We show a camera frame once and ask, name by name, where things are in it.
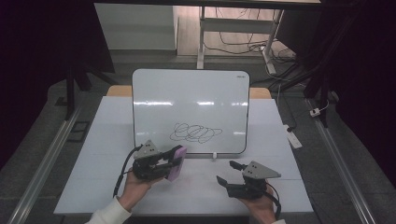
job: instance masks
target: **dark curtain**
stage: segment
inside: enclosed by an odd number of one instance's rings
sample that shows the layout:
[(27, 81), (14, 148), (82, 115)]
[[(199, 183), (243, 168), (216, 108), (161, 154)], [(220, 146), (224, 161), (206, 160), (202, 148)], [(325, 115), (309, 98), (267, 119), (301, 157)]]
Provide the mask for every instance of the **dark curtain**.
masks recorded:
[(3, 167), (71, 65), (114, 68), (88, 1), (1, 1), (0, 30)]
[(337, 112), (396, 186), (396, 7), (367, 1), (332, 58)]

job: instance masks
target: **human hand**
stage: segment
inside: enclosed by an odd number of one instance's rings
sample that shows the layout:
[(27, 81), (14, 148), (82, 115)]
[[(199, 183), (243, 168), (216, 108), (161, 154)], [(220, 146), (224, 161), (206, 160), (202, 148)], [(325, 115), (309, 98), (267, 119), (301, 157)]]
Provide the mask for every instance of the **human hand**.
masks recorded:
[[(271, 187), (267, 188), (267, 193), (273, 195), (274, 191)], [(247, 200), (247, 199), (238, 199), (241, 201), (247, 209), (250, 211), (250, 214), (253, 215), (260, 224), (271, 224), (276, 222), (275, 213), (274, 213), (274, 203), (273, 201), (266, 197), (262, 196), (259, 199)]]
[(163, 177), (151, 181), (140, 180), (134, 175), (132, 168), (130, 168), (126, 176), (124, 191), (119, 197), (120, 205), (125, 210), (131, 211), (131, 209), (146, 195), (151, 186), (162, 179)]

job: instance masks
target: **gray floor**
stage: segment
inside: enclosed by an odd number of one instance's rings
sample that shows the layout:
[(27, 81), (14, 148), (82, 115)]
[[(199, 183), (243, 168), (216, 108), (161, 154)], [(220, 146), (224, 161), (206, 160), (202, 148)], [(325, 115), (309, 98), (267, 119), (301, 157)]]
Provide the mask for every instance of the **gray floor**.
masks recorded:
[[(121, 84), (131, 84), (131, 74), (137, 68), (183, 68), (193, 69), (196, 57), (172, 55), (133, 55), (113, 52), (116, 75), (110, 75)], [(280, 73), (289, 63), (277, 64)], [(251, 81), (268, 78), (262, 58), (205, 58), (206, 69), (244, 70)], [(79, 125), (91, 124), (101, 97), (106, 94), (108, 84), (91, 76), (93, 87), (83, 92), (85, 104), (78, 116)], [(257, 86), (267, 87), (273, 81)], [(334, 167), (328, 149), (318, 132), (315, 120), (308, 115), (308, 107), (302, 95), (303, 86), (296, 86), (277, 97), (276, 87), (272, 93), (278, 101), (279, 113), (284, 123), (297, 125), (294, 133), (303, 148), (293, 150), (304, 179), (310, 201), (316, 211), (312, 214), (282, 214), (287, 223), (361, 223), (355, 206)], [(49, 89), (49, 100), (26, 135), (17, 152), (0, 173), (0, 223), (6, 223), (29, 184), (52, 139), (61, 126), (65, 107), (55, 106), (59, 97), (65, 97), (65, 83), (60, 82)], [(394, 223), (396, 220), (396, 190), (386, 179), (370, 153), (334, 111), (335, 101), (328, 108), (329, 129), (339, 146), (350, 172), (375, 215), (377, 223)], [(84, 135), (70, 133), (55, 166), (49, 174), (44, 188), (33, 206), (26, 223), (84, 223), (85, 217), (61, 217), (53, 215), (64, 185), (69, 177)]]

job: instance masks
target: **gripper jaw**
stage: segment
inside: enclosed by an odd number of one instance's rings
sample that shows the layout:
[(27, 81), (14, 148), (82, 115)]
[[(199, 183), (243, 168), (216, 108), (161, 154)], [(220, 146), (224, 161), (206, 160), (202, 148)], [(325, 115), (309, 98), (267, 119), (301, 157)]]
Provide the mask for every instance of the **gripper jaw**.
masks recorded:
[(173, 180), (178, 176), (186, 150), (183, 146), (176, 146), (161, 152), (148, 140), (134, 155), (134, 175), (138, 179), (153, 180), (164, 176), (168, 178), (172, 173), (168, 180)]
[(271, 170), (255, 161), (249, 165), (239, 164), (236, 161), (230, 161), (230, 166), (234, 169), (243, 171), (242, 175), (245, 180), (243, 185), (229, 184), (225, 179), (217, 176), (218, 183), (227, 189), (230, 198), (240, 199), (257, 199), (266, 191), (266, 178), (280, 177), (280, 173)]

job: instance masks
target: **white table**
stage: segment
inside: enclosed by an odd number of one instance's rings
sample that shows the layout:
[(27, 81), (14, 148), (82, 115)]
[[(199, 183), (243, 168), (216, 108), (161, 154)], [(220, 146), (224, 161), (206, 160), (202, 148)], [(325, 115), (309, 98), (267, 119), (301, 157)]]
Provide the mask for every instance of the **white table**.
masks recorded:
[[(134, 145), (133, 135), (132, 98), (104, 97), (54, 213), (90, 214), (104, 208)], [(247, 149), (233, 160), (244, 164), (254, 160), (282, 174), (269, 183), (279, 192), (283, 213), (313, 211), (274, 100), (250, 99)], [(248, 215), (244, 205), (228, 197), (216, 175), (229, 183), (243, 183), (229, 159), (186, 159), (179, 178), (153, 186), (133, 209), (134, 215)]]

